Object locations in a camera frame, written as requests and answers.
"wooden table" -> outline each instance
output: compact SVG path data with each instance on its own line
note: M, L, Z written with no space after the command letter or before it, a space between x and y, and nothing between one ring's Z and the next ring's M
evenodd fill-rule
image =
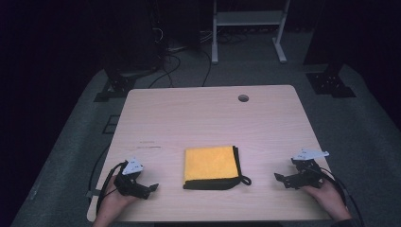
M242 95L249 100L240 101ZM238 147L242 173L253 184L226 191L184 190L184 150L225 145ZM290 158L301 148L321 149L292 86L132 90L96 188L115 165L136 157L144 166L137 182L160 185L148 200L128 207L121 221L328 218L306 193L285 189L274 178L274 172L297 172ZM324 158L316 161L328 168ZM90 221L96 201L88 210Z

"table hole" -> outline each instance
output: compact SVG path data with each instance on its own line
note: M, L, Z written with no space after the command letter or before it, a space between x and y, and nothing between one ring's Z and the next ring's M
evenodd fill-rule
M238 100L240 100L241 102L247 102L250 98L247 95L240 95L238 97Z

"yellow microfiber cloth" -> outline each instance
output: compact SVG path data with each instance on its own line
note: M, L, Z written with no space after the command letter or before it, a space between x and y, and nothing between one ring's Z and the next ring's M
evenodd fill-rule
M251 180L242 176L234 146L188 148L185 151L184 189L224 190Z

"yellow towel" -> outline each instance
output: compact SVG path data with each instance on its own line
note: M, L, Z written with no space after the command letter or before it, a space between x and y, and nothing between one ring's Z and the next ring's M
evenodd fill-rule
M189 148L185 151L184 181L238 177L233 146Z

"human hand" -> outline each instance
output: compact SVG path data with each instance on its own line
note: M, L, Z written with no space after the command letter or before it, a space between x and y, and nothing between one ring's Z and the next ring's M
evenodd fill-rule
M301 188L312 196L334 221L352 218L336 187L326 179L323 179L321 188L309 185Z
M116 190L114 179L115 176L112 176L110 178L105 193L105 195L107 196L104 197L100 205L96 219L92 225L93 227L109 226L116 218L118 218L118 216L128 205L139 200L138 198L133 196L121 195L118 190Z

